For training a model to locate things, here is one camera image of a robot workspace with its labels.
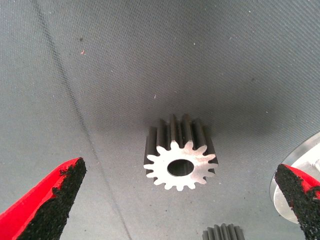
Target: partial gear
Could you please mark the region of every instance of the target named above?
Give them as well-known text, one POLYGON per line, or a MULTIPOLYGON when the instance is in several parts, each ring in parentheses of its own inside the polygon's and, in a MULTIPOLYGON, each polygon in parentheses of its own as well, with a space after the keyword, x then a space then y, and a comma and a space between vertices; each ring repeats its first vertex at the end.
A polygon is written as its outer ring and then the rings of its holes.
POLYGON ((199 119, 191 121, 185 114, 178 121, 172 115, 169 124, 160 119, 158 127, 150 128, 143 167, 155 185, 165 184, 166 190, 194 189, 195 183, 206 184, 217 166, 211 137, 199 119))

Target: gray cloth background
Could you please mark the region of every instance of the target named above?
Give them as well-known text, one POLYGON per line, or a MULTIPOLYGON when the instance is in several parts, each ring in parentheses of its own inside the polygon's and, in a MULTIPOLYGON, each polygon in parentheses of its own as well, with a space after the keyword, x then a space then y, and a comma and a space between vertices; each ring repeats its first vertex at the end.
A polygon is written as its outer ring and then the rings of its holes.
POLYGON ((62 240, 301 240, 269 196, 277 165, 320 128, 320 3, 0 3, 0 212, 58 164, 87 174, 62 240), (164 190, 143 169, 169 114, 213 126, 206 185, 164 190))

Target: metal gear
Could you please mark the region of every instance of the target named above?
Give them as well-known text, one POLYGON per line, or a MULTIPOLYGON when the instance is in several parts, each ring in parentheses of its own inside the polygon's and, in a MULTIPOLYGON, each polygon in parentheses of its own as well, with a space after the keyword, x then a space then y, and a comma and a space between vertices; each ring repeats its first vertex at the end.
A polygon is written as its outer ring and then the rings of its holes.
POLYGON ((206 184, 217 166, 211 137, 199 119, 191 121, 185 114, 178 121, 172 115, 169 124, 160 119, 158 127, 150 128, 143 167, 155 185, 164 183, 166 190, 194 189, 195 183, 206 184))

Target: center hole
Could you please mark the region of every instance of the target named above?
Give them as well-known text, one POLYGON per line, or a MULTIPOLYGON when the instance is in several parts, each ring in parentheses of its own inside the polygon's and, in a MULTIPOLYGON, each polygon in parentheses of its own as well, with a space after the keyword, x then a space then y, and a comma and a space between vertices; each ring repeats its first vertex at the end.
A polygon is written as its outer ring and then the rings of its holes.
POLYGON ((194 170, 192 162, 185 159, 178 159, 168 165, 168 172, 177 177, 186 176, 194 170))

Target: silver metal plate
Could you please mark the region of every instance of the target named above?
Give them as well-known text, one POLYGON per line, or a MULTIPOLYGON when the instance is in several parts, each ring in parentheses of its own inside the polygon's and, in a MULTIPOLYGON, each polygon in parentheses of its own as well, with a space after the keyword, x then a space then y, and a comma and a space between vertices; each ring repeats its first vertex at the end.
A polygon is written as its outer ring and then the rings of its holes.
MULTIPOLYGON (((308 140, 299 145, 292 151, 282 162, 283 164, 300 169, 320 180, 320 132, 316 133, 308 140)), ((273 175, 270 184, 270 197, 273 201, 275 209, 285 219, 298 224, 298 220, 294 212, 288 206, 285 196, 281 192, 273 175)))

